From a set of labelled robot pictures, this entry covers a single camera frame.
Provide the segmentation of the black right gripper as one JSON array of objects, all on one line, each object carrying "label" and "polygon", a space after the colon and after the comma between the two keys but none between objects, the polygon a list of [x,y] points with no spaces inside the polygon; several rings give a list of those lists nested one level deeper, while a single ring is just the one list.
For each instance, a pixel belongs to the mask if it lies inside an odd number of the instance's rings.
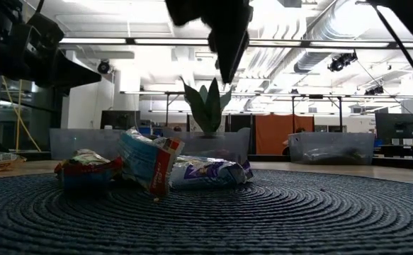
[{"label": "black right gripper", "polygon": [[[254,8],[249,0],[207,0],[205,23],[211,28],[208,36],[210,50],[217,54],[217,65],[224,83],[231,83],[242,56],[249,45],[248,25]],[[232,54],[227,33],[244,33]]]}]

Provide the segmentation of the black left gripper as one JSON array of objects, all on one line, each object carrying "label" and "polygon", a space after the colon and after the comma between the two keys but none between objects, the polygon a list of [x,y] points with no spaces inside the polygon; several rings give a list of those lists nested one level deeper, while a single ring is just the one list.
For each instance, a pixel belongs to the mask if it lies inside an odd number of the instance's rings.
[{"label": "black left gripper", "polygon": [[27,67],[25,78],[40,87],[54,87],[64,96],[73,88],[100,82],[102,76],[69,60],[63,51],[38,42],[13,45],[12,53]]}]

